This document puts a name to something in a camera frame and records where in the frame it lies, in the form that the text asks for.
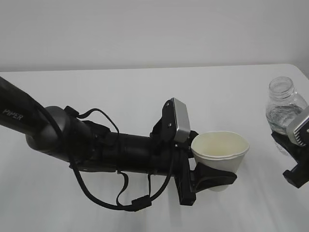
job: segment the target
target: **glass bottle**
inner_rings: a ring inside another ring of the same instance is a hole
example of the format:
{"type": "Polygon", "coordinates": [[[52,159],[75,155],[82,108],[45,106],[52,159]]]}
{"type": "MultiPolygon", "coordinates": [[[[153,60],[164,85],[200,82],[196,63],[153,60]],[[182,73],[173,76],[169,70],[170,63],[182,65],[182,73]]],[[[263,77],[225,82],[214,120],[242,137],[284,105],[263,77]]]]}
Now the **glass bottle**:
{"type": "MultiPolygon", "coordinates": [[[[269,99],[266,106],[266,118],[272,131],[286,134],[286,127],[300,114],[308,104],[297,93],[289,77],[277,77],[269,83],[269,99]]],[[[288,154],[276,144],[283,154],[288,154]]]]}

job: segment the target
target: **wire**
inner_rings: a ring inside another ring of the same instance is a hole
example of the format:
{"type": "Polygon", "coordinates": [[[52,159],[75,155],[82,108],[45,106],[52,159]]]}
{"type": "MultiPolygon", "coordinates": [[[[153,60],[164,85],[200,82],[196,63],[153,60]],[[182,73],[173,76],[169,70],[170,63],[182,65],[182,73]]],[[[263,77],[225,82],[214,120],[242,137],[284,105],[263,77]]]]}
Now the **wire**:
{"type": "MultiPolygon", "coordinates": [[[[85,194],[85,196],[91,200],[92,202],[102,206],[102,207],[105,207],[105,208],[108,208],[108,209],[112,209],[112,210],[125,210],[125,211],[129,211],[129,212],[132,212],[132,211],[136,211],[136,210],[139,210],[138,208],[138,205],[113,205],[113,204],[109,204],[109,203],[106,203],[106,202],[103,202],[101,200],[99,200],[98,198],[96,198],[95,196],[93,196],[89,190],[87,189],[83,179],[82,179],[82,176],[78,170],[78,167],[77,167],[77,164],[75,162],[75,159],[73,157],[73,155],[71,154],[70,150],[67,148],[66,146],[66,143],[65,143],[65,140],[64,140],[64,137],[63,137],[63,134],[62,134],[62,131],[61,129],[59,128],[59,125],[57,124],[57,122],[55,121],[55,119],[50,115],[50,113],[42,106],[40,105],[37,101],[34,100],[34,103],[36,105],[36,107],[38,108],[38,110],[43,114],[43,116],[48,120],[48,122],[51,124],[51,126],[54,128],[60,142],[63,144],[63,148],[64,148],[64,151],[66,152],[66,154],[68,155],[68,158],[69,158],[69,162],[70,162],[70,165],[73,169],[73,172],[75,174],[75,177],[77,179],[77,182],[78,184],[80,185],[83,193],[85,194]]],[[[152,196],[150,197],[151,201],[153,201],[154,199],[156,199],[163,191],[164,189],[166,188],[166,186],[168,185],[168,182],[170,180],[170,177],[171,177],[171,174],[172,174],[172,169],[173,169],[173,165],[174,165],[174,156],[171,155],[171,162],[170,162],[170,167],[169,167],[169,173],[168,175],[166,176],[165,178],[165,181],[163,183],[163,185],[161,186],[161,188],[152,196]]]]}
{"type": "Polygon", "coordinates": [[[80,119],[84,119],[84,118],[88,117],[89,115],[91,115],[91,113],[94,112],[94,111],[98,111],[98,112],[102,113],[110,121],[110,123],[115,127],[115,129],[117,131],[117,137],[116,137],[116,139],[115,139],[115,141],[112,145],[112,146],[114,146],[119,140],[119,129],[116,126],[116,124],[111,120],[111,118],[106,113],[104,113],[104,111],[102,111],[98,108],[93,108],[91,110],[88,110],[86,113],[84,113],[82,115],[78,115],[77,117],[80,118],[80,119]]]}
{"type": "Polygon", "coordinates": [[[165,178],[165,180],[164,180],[163,185],[161,186],[161,188],[159,188],[159,190],[158,190],[152,197],[150,197],[150,200],[151,200],[151,201],[157,199],[158,196],[161,195],[161,193],[165,190],[166,186],[168,185],[169,180],[170,180],[170,178],[171,178],[171,176],[172,176],[172,171],[173,171],[173,166],[174,166],[174,156],[173,156],[173,154],[172,154],[171,148],[169,149],[169,152],[170,152],[170,154],[171,154],[171,156],[172,156],[172,157],[171,157],[171,161],[170,161],[170,165],[169,165],[169,173],[168,173],[168,175],[166,176],[166,178],[165,178]]]}
{"type": "Polygon", "coordinates": [[[151,193],[151,178],[150,178],[151,174],[149,173],[147,175],[147,178],[148,178],[148,189],[149,189],[149,196],[150,196],[150,193],[151,193]]]}

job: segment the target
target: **white paper cup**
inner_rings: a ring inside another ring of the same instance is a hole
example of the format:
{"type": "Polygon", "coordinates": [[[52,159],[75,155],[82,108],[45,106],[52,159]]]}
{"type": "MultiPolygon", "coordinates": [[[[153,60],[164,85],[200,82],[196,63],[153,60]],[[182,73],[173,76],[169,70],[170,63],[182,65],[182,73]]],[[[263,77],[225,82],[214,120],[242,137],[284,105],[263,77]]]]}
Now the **white paper cup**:
{"type": "MultiPolygon", "coordinates": [[[[230,131],[215,131],[200,134],[191,144],[196,163],[211,168],[236,173],[249,143],[239,134],[230,131]]],[[[212,187],[210,190],[222,191],[228,185],[212,187]]]]}

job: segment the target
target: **white table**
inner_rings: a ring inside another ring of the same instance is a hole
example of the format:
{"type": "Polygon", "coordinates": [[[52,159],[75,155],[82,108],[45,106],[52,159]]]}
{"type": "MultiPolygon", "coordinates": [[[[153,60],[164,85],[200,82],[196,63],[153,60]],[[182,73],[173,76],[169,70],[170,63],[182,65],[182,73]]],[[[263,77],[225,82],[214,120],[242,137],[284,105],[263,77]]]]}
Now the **white table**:
{"type": "MultiPolygon", "coordinates": [[[[68,164],[28,148],[22,134],[0,128],[0,228],[3,232],[307,232],[309,184],[296,189],[282,176],[295,165],[277,151],[265,118],[267,88],[289,76],[309,101],[309,81],[295,66],[254,65],[172,69],[2,72],[42,105],[70,105],[80,113],[103,109],[122,133],[148,135],[164,102],[186,103],[197,132],[235,131],[251,148],[238,179],[223,192],[205,190],[194,206],[180,206],[173,179],[153,206],[118,212],[90,202],[68,164]]],[[[112,126],[100,114],[90,117],[112,126]]],[[[115,203],[123,185],[115,173],[83,174],[90,191],[115,203]]],[[[153,192],[164,181],[152,177],[153,192]]],[[[129,173],[121,200],[148,191],[144,174],[129,173]]]]}

